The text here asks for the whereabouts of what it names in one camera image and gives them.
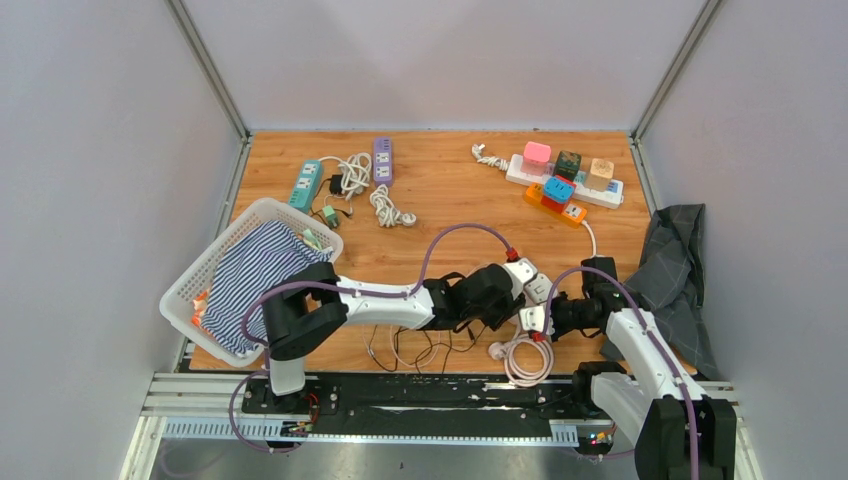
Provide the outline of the green cube adapter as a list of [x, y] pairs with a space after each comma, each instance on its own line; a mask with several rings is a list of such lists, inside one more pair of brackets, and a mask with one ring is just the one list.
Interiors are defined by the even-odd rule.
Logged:
[[324, 219], [325, 219], [327, 226], [330, 229], [336, 229], [336, 228], [339, 227], [340, 220], [339, 220], [338, 214], [336, 213], [336, 210], [332, 206], [330, 206], [330, 205], [324, 206], [322, 208], [321, 212], [324, 216]]

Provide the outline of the purple power strip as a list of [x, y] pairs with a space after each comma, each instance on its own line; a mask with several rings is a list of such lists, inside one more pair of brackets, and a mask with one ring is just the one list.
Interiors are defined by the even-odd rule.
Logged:
[[374, 184], [390, 188], [394, 183], [392, 141], [388, 136], [377, 137], [373, 142], [373, 173]]

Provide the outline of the black power adapter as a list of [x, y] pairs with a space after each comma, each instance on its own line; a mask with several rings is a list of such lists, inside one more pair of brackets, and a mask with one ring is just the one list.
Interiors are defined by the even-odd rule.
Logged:
[[354, 210], [352, 204], [350, 204], [347, 207], [346, 210], [335, 208], [331, 204], [332, 199], [336, 199], [336, 200], [345, 200], [346, 199], [346, 197], [344, 195], [343, 188], [342, 188], [342, 175], [341, 174], [334, 174], [334, 175], [331, 175], [328, 179], [325, 179], [321, 183], [321, 185], [319, 186], [317, 194], [320, 194], [322, 192], [322, 189], [324, 188], [324, 186], [328, 187], [328, 194], [325, 195], [322, 199], [321, 209], [317, 210], [314, 206], [311, 206], [310, 209], [309, 209], [309, 214], [313, 217], [318, 218], [322, 223], [324, 223], [327, 226], [321, 210], [324, 206], [330, 205], [336, 210], [336, 213], [338, 214], [338, 217], [339, 217], [339, 220], [340, 220], [340, 224], [341, 224], [341, 219], [340, 219], [341, 215], [343, 215], [347, 219], [351, 219], [352, 216], [353, 216], [353, 210]]

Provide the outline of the teal power strip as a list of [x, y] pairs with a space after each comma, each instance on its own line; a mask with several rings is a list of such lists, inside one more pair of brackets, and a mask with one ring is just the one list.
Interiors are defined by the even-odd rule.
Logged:
[[289, 195], [288, 204], [302, 213], [309, 213], [320, 187], [322, 176], [323, 165], [320, 161], [305, 161]]

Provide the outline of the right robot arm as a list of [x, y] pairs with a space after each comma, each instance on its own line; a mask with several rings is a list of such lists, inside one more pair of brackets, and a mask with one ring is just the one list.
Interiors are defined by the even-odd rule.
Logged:
[[571, 403], [584, 417], [606, 413], [633, 445], [641, 479], [732, 479], [737, 415], [689, 375], [662, 338], [642, 296], [621, 284], [609, 257], [576, 267], [584, 296], [552, 291], [544, 324], [555, 333], [596, 329], [628, 366], [585, 362], [574, 374]]

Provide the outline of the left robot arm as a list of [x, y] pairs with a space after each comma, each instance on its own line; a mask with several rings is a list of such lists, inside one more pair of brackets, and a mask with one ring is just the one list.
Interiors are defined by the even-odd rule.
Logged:
[[525, 259], [490, 264], [412, 285], [365, 283], [319, 262], [258, 300], [270, 357], [268, 400], [283, 413], [306, 400], [305, 358], [345, 325], [394, 325], [460, 332], [473, 321], [498, 329], [525, 305], [537, 269]]

